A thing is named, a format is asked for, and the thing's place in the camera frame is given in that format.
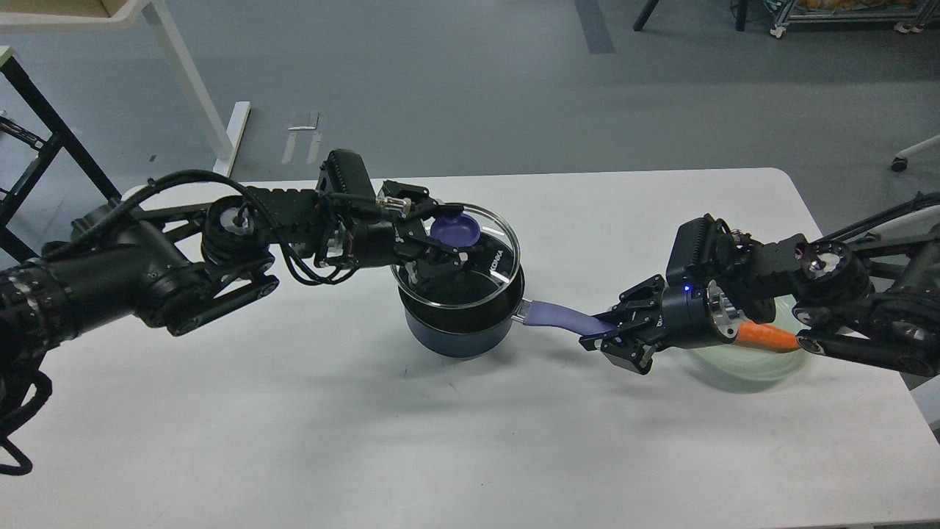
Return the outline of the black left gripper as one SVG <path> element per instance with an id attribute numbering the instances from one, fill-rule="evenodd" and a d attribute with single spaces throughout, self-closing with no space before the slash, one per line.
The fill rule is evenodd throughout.
<path id="1" fill-rule="evenodd" d="M 457 218 L 464 207 L 432 197 L 426 187 L 385 180 L 379 199 L 392 209 L 380 211 L 376 223 L 359 223 L 345 244 L 345 267 L 373 268 L 397 264 L 397 281 L 418 289 L 470 271 L 483 254 L 483 244 L 445 245 L 436 239 L 408 239 L 399 243 L 397 227 L 429 230 L 430 221 Z"/>

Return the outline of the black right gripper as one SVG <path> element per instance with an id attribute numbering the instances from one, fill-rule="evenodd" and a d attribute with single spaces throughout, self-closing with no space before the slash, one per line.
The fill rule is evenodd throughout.
<path id="1" fill-rule="evenodd" d="M 621 292 L 618 304 L 608 311 L 608 323 L 579 338 L 582 348 L 600 351 L 611 364 L 647 375 L 662 345 L 698 349 L 737 339 L 738 309 L 720 286 L 665 286 L 665 279 L 654 275 Z"/>

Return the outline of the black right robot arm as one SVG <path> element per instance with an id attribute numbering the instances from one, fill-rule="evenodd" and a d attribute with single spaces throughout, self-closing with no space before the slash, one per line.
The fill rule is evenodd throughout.
<path id="1" fill-rule="evenodd" d="M 873 239 L 865 232 L 938 204 L 918 194 L 809 241 L 796 234 L 761 243 L 703 215 L 682 224 L 667 272 L 621 293 L 582 331 L 585 350 L 648 374 L 655 352 L 731 344 L 743 320 L 771 323 L 776 298 L 795 299 L 806 351 L 919 376 L 938 375 L 938 228 L 916 237 Z"/>

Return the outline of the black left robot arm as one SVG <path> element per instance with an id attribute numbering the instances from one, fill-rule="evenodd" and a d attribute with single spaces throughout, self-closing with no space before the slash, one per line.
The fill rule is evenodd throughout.
<path id="1" fill-rule="evenodd" d="M 40 366 L 51 349 L 127 315 L 174 336 L 271 294 L 272 248 L 306 286 L 363 268 L 403 265 L 423 284 L 466 271 L 483 251 L 461 235 L 466 208 L 425 187 L 380 191 L 359 154 L 327 155 L 312 190 L 268 190 L 208 170 L 150 180 L 75 221 L 70 241 L 2 272 L 4 475 L 32 471 L 10 436 L 51 396 Z"/>

